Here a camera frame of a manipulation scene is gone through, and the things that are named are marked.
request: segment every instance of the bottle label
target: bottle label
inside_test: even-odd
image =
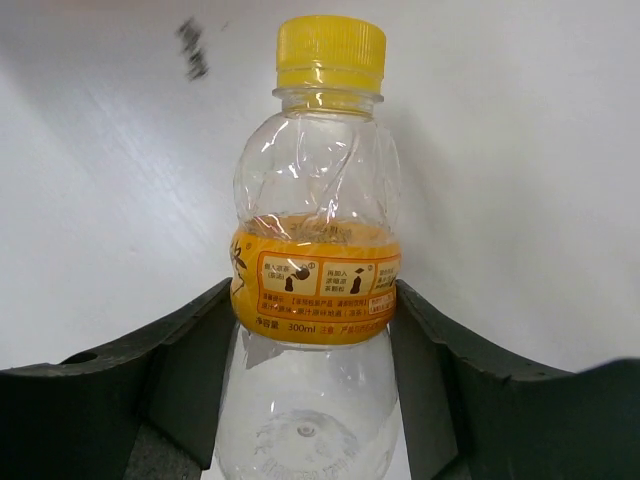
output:
[[[364,237],[372,229],[351,224],[344,233]],[[240,229],[230,253],[233,309],[246,328],[265,337],[354,344],[380,333],[393,316],[401,263],[397,243],[293,242]]]

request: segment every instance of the white surface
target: white surface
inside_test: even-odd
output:
[[[5,0],[0,368],[60,361],[230,274],[233,165],[278,108],[276,29],[319,8],[389,37],[404,278],[554,366],[639,354],[639,3]],[[194,83],[174,36],[191,15],[211,67]]]

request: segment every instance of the yellow bottle cap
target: yellow bottle cap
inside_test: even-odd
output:
[[[383,31],[362,20],[329,15],[288,20],[278,32],[278,88],[380,93],[385,49]]]

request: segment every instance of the clear plastic bottle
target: clear plastic bottle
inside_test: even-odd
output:
[[[385,37],[333,16],[278,37],[282,112],[234,179],[238,317],[216,437],[228,480],[379,480],[399,429],[387,323],[398,159],[373,118]]]

